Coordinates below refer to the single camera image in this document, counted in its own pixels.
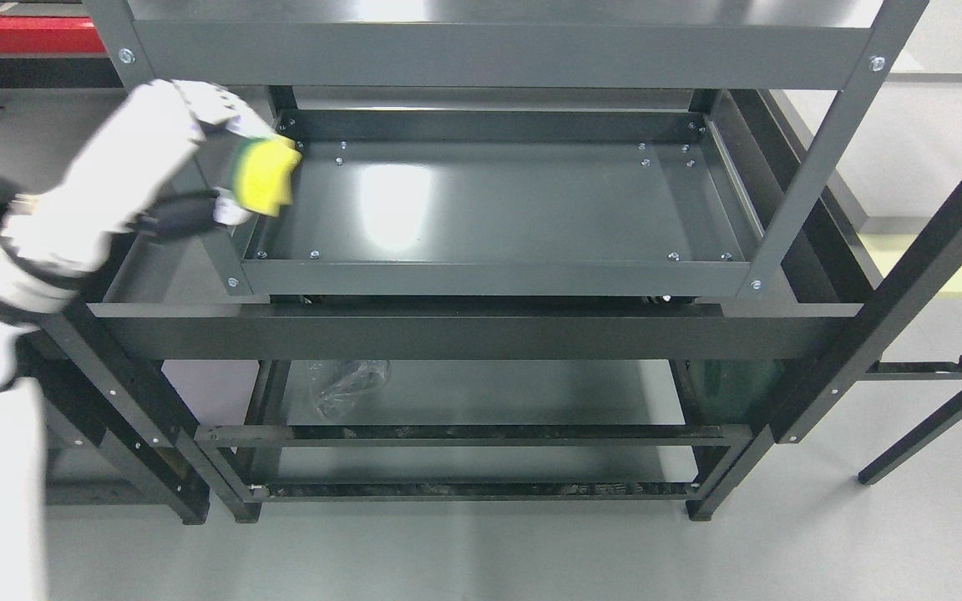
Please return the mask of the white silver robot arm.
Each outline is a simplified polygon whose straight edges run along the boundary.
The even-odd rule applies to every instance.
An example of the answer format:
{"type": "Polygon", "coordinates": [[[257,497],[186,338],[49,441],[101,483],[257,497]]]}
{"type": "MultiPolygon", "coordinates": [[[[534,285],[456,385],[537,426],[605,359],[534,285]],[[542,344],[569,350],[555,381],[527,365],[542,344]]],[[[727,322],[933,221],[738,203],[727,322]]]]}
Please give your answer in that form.
{"type": "Polygon", "coordinates": [[[129,92],[42,193],[0,188],[0,600],[46,600],[43,388],[18,373],[19,340],[75,301],[129,230],[172,239],[278,216],[296,144],[206,81],[129,92]]]}

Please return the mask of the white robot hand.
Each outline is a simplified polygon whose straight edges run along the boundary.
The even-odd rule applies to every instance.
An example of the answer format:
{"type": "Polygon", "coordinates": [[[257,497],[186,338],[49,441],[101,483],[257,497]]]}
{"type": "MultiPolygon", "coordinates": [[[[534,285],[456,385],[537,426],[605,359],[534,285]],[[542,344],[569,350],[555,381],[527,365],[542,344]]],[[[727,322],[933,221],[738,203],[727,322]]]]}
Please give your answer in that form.
{"type": "Polygon", "coordinates": [[[225,188],[163,194],[210,133],[244,139],[277,136],[243,98],[216,83],[157,79],[138,85],[95,130],[62,179],[37,193],[30,209],[12,210],[1,235],[20,259],[53,273],[92,273],[109,255],[112,235],[182,240],[251,220],[225,188]]]}

